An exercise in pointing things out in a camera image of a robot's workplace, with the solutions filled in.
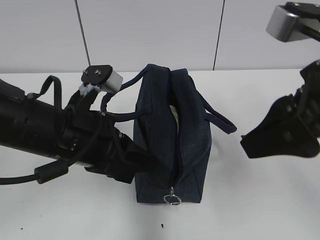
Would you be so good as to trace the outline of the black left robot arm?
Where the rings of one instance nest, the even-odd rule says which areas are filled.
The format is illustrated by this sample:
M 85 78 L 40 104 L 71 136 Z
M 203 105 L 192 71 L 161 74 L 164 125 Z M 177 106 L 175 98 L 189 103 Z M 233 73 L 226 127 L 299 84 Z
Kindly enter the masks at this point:
M 50 158 L 30 175 L 3 177 L 2 185 L 44 184 L 68 173 L 73 165 L 130 184 L 137 173 L 153 171 L 158 159 L 120 132 L 115 123 L 128 114 L 91 110 L 99 91 L 76 91 L 62 106 L 62 85 L 49 76 L 40 93 L 25 93 L 0 83 L 0 144 Z

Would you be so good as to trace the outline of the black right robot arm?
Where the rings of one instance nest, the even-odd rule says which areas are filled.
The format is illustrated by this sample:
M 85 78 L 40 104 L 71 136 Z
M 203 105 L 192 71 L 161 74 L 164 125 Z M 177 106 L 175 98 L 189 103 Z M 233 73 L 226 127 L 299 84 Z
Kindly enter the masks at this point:
M 300 71 L 304 84 L 277 99 L 263 121 L 241 137 L 250 159 L 270 156 L 312 158 L 320 153 L 320 62 Z

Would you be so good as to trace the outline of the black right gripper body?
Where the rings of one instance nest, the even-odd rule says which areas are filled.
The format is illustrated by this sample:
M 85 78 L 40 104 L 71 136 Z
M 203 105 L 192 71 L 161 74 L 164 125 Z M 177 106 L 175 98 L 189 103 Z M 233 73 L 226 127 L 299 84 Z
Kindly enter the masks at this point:
M 274 104 L 282 111 L 282 119 L 298 117 L 308 130 L 318 137 L 320 135 L 320 61 L 316 60 L 300 72 L 304 84 L 295 94 L 285 95 Z

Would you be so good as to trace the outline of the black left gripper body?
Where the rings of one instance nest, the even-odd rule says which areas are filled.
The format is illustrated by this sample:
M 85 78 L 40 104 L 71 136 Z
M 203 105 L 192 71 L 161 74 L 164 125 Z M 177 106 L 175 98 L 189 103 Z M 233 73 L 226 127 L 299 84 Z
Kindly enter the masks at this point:
M 69 166 L 83 164 L 86 171 L 130 184 L 135 176 L 135 144 L 115 127 L 112 116 L 91 110 L 96 90 L 77 90 L 63 112 L 62 140 Z

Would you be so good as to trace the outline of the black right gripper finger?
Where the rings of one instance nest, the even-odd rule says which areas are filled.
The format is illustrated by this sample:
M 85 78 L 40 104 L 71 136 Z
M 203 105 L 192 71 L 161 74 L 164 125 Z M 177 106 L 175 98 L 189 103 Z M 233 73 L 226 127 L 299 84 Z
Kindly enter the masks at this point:
M 316 136 L 294 114 L 293 96 L 277 99 L 263 121 L 241 137 L 240 144 L 250 159 L 271 156 L 312 158 L 320 153 Z

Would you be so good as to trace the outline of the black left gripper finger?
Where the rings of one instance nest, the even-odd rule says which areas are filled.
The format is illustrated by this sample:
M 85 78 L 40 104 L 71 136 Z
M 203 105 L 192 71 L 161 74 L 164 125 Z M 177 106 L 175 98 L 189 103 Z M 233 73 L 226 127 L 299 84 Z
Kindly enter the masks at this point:
M 147 150 L 135 144 L 130 138 L 124 151 L 124 168 L 128 172 L 148 173 L 157 168 L 158 159 Z

